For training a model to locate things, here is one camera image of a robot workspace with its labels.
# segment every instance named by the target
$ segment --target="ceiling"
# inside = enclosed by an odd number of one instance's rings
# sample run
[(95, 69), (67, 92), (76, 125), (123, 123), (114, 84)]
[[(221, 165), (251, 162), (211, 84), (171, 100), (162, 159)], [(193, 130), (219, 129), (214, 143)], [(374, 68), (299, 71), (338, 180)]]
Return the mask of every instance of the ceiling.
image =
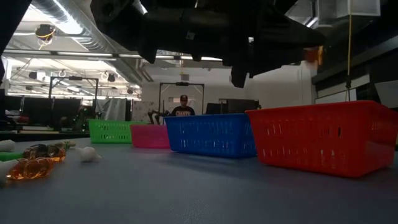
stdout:
[[(65, 8), (69, 7), (69, 4), (75, 4), (79, 10), (71, 12), (71, 17), (82, 13), (86, 18), (93, 21), (89, 5), (91, 0), (57, 0), (60, 4), (68, 4)], [(311, 19), (311, 5), (310, 0), (299, 0), (299, 4), (296, 4), (289, 12), (289, 17), (306, 23)], [(65, 29), (61, 29), (59, 24), (54, 22), (54, 18), (49, 17), (43, 11), (38, 10), (36, 7), (30, 7), (26, 12), (23, 20), (19, 24), (15, 34), (10, 40), (7, 49), (22, 49), (22, 50), (47, 50), (54, 52), (90, 52), (84, 45), (78, 40), (82, 34), (67, 34)], [(50, 24), (57, 28), (55, 36), (48, 45), (44, 45), (42, 40), (39, 40), (34, 32), (41, 24)], [(104, 37), (107, 42), (114, 46), (113, 51), (106, 49), (108, 53), (123, 53), (127, 50), (121, 47), (115, 41)], [(175, 55), (174, 52), (159, 51), (158, 55)], [(78, 76), (84, 78), (98, 78), (99, 88), (101, 91), (98, 92), (102, 96), (115, 96), (127, 95), (127, 89), (129, 87), (134, 88), (134, 94), (129, 95), (131, 98), (139, 99), (141, 96), (141, 90), (138, 86), (141, 86), (147, 82), (180, 82), (180, 73), (186, 73), (190, 75), (191, 83), (205, 83), (205, 84), (217, 84), (217, 85), (231, 85), (229, 67), (222, 66), (221, 62), (217, 61), (202, 61), (194, 62), (192, 60), (184, 60), (183, 63), (180, 60), (157, 60), (155, 64), (149, 64), (141, 58), (111, 58), (117, 60), (120, 63), (113, 63), (105, 59), (99, 59), (95, 57), (80, 57), (80, 58), (44, 58), (42, 55), (12, 55), (3, 54), (3, 57), (7, 58), (12, 67), (12, 72), (9, 75), (9, 83), (11, 87), (9, 93), (42, 93), (43, 97), (49, 92), (48, 78), (44, 80), (34, 80), (29, 78), (30, 72), (45, 72), (47, 77), (59, 76), (59, 74), (66, 77)], [(107, 80), (107, 74), (115, 74), (115, 82), (109, 82)], [(86, 96), (91, 96), (95, 93), (95, 89), (92, 87), (93, 82), (88, 81), (76, 82), (73, 80), (64, 80), (69, 86), (77, 86), (80, 88), (80, 94), (83, 92)], [(32, 85), (34, 90), (26, 90), (27, 85)], [(57, 87), (53, 89), (53, 94), (61, 95), (66, 94), (67, 85), (59, 83)]]

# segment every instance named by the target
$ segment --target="green object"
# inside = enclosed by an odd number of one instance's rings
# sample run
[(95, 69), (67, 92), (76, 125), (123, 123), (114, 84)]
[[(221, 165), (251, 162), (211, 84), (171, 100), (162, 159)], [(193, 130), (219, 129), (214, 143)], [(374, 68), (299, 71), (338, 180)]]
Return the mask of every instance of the green object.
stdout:
[(91, 143), (131, 143), (130, 125), (148, 124), (138, 121), (105, 121), (89, 119)]
[(23, 157), (21, 152), (0, 152), (0, 161), (6, 162)]

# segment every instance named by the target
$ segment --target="pipe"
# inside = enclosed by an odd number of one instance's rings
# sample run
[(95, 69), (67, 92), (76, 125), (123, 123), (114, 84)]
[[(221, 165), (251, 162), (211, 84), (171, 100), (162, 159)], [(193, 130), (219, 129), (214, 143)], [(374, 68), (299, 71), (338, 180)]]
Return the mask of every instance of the pipe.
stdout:
[[(87, 37), (74, 37), (73, 40), (90, 52), (117, 52), (115, 46), (98, 30), (95, 23), (72, 0), (33, 0), (31, 7), (55, 24), (66, 34)], [(119, 70), (128, 82), (142, 82), (142, 77), (123, 59), (106, 62)]]
[[(36, 33), (35, 32), (31, 32), (31, 31), (28, 31), (28, 30), (17, 30), (17, 31), (15, 31), (15, 33), (13, 33), (12, 35), (15, 35), (15, 36), (22, 36), (22, 35), (36, 35)], [(84, 37), (84, 38), (90, 38), (90, 37), (88, 37), (88, 36), (82, 36), (82, 35), (80, 35), (80, 34), (55, 34), (55, 36), (56, 37), (65, 37), (65, 38), (74, 38), (74, 37), (79, 37), (79, 38), (82, 38), (82, 37)]]

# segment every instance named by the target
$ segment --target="fluorescent light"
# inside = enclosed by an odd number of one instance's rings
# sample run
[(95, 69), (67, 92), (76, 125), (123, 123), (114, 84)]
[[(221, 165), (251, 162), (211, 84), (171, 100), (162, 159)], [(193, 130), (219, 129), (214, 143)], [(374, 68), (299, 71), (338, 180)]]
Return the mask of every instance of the fluorescent light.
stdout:
[[(181, 56), (182, 60), (193, 60), (191, 56)], [(214, 62), (222, 62), (223, 59), (213, 58), (213, 57), (202, 57), (201, 60), (203, 61), (214, 61)]]
[(87, 56), (87, 57), (112, 57), (112, 54), (86, 53), (86, 52), (58, 52), (59, 55)]
[(37, 79), (43, 81), (45, 79), (45, 71), (37, 71)]
[(116, 58), (96, 58), (96, 57), (89, 57), (87, 60), (97, 60), (97, 61), (116, 61)]
[(91, 96), (95, 96), (95, 94), (94, 93), (92, 93), (92, 92), (89, 92), (89, 91), (87, 91), (87, 90), (81, 90), (82, 92), (85, 92), (85, 93), (88, 93), (88, 94), (90, 94)]
[(148, 13), (147, 9), (141, 4), (140, 1), (133, 1), (132, 5), (142, 14), (145, 15)]
[(131, 54), (119, 54), (119, 57), (127, 57), (127, 58), (142, 58), (140, 55), (131, 55)]
[[(39, 97), (49, 97), (48, 94), (45, 93), (8, 93), (7, 95), (9, 96), (39, 96)], [(59, 98), (83, 98), (83, 99), (89, 99), (92, 100), (94, 96), (87, 96), (87, 95), (64, 95), (64, 94), (51, 94), (51, 97), (59, 97)]]
[(156, 55), (156, 59), (174, 59), (174, 56), (170, 56), (170, 55)]
[(12, 35), (35, 35), (34, 32), (15, 32)]
[(201, 58), (204, 61), (214, 61), (214, 62), (222, 62), (223, 59), (220, 58), (212, 58), (212, 57), (202, 57)]
[(182, 60), (193, 60), (191, 56), (181, 56)]
[(307, 27), (311, 28), (316, 22), (318, 22), (318, 18), (312, 18), (311, 21), (307, 24)]
[(108, 96), (108, 98), (112, 99), (128, 99), (128, 100), (137, 100), (141, 101), (141, 99), (134, 97), (134, 96)]
[(71, 87), (67, 87), (67, 89), (68, 89), (68, 90), (71, 90), (71, 91), (74, 91), (74, 92), (77, 92), (77, 93), (80, 92), (80, 89), (77, 88), (77, 87), (72, 87), (72, 86), (71, 86)]
[(9, 54), (38, 54), (38, 55), (50, 55), (51, 52), (48, 50), (17, 50), (17, 49), (4, 49), (3, 53)]
[(62, 85), (70, 86), (70, 84), (69, 84), (69, 83), (67, 83), (67, 82), (64, 82), (64, 81), (60, 81), (60, 83), (61, 83)]

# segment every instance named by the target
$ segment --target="desk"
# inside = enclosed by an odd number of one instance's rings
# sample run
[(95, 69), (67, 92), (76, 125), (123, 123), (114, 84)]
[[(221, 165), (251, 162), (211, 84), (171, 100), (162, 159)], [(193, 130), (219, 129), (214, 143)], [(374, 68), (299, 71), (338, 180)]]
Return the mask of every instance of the desk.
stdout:
[[(89, 139), (76, 141), (90, 146)], [(69, 151), (47, 179), (0, 189), (0, 223), (398, 222), (397, 159), (393, 169), (345, 179), (269, 167), (256, 158), (191, 156), (128, 144), (94, 147), (100, 163), (81, 163)]]
[(22, 133), (0, 133), (0, 141), (13, 140), (15, 142), (24, 141), (47, 141), (63, 140), (73, 138), (88, 138), (88, 133), (59, 133), (58, 131), (23, 131)]

